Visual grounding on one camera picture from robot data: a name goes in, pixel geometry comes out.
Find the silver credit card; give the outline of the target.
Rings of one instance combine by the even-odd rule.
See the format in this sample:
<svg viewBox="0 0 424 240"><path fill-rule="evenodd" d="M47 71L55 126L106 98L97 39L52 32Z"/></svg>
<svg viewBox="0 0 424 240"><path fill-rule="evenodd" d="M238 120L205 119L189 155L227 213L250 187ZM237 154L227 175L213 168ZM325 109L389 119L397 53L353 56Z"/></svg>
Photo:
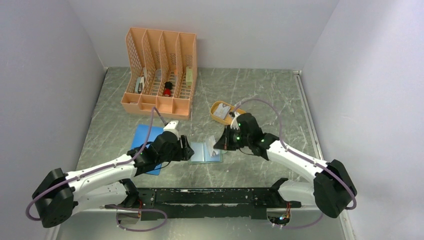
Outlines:
<svg viewBox="0 0 424 240"><path fill-rule="evenodd" d="M207 152L209 153L209 156L211 158L219 155L219 153L220 153L219 150L215 149L215 147L214 147L215 144L216 144L216 139L213 135L209 136L205 140L206 149L207 149Z"/></svg>

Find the yellow oval tray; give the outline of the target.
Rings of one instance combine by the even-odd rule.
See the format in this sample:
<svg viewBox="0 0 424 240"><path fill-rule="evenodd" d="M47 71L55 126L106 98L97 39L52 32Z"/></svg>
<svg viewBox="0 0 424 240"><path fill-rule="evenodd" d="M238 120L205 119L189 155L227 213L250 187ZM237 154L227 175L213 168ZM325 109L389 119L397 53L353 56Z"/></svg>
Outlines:
<svg viewBox="0 0 424 240"><path fill-rule="evenodd" d="M210 117L222 125L230 125L234 118L230 112L233 113L235 108L235 106L224 101L216 101L209 110Z"/></svg>

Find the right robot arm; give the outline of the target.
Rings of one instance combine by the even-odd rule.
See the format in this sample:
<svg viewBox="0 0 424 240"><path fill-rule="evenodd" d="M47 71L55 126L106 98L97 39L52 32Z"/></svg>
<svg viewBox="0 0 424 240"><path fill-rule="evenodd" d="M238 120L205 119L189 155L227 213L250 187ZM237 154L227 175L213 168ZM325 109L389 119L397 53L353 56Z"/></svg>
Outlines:
<svg viewBox="0 0 424 240"><path fill-rule="evenodd" d="M263 132L251 113L234 114L213 147L224 151L249 148L254 156L282 164L306 180L281 183L270 193L270 202L275 207L295 201L337 218L355 202L357 190L342 162L317 159L287 145L278 136Z"/></svg>

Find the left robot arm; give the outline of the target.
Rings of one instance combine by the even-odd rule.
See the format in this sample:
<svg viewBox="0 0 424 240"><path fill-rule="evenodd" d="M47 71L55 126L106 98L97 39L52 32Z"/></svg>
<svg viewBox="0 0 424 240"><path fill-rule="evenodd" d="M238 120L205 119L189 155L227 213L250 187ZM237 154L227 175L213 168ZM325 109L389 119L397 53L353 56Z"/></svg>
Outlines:
<svg viewBox="0 0 424 240"><path fill-rule="evenodd" d="M106 163L67 173L56 168L32 194L30 205L35 206L38 217L28 210L25 213L29 219L41 221L44 228L52 228L86 209L139 207L142 203L133 177L153 171L164 162L188 161L194 153L185 135L164 131L154 141Z"/></svg>

